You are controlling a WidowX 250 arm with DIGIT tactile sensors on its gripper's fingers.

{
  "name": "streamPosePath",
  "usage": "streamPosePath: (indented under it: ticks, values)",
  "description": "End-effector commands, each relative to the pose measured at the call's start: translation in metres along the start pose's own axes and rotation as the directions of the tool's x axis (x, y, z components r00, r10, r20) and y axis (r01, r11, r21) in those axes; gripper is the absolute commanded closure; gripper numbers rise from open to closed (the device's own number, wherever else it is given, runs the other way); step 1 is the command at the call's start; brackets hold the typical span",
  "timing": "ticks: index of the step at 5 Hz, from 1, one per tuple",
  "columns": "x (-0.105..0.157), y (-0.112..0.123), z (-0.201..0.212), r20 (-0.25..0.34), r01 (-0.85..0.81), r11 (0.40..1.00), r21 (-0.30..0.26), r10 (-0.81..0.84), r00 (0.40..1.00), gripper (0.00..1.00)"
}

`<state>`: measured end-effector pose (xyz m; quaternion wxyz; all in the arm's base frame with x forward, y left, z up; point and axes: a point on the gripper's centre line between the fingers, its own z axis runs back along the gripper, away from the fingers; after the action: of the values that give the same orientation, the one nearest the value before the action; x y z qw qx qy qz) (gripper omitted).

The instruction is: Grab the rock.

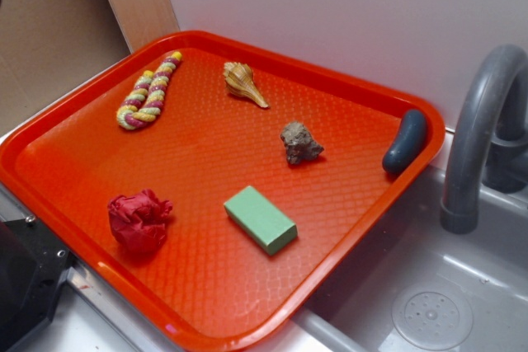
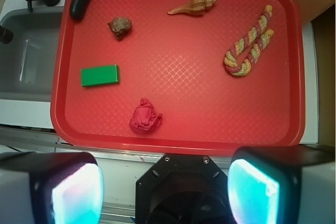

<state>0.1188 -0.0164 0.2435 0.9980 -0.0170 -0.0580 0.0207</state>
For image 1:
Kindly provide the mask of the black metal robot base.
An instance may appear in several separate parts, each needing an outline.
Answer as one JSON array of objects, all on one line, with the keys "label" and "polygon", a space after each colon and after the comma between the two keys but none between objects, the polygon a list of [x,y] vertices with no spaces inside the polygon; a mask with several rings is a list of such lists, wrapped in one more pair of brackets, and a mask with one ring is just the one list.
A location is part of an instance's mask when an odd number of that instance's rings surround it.
[{"label": "black metal robot base", "polygon": [[73,255],[40,219],[1,223],[1,350],[15,351],[50,325]]}]

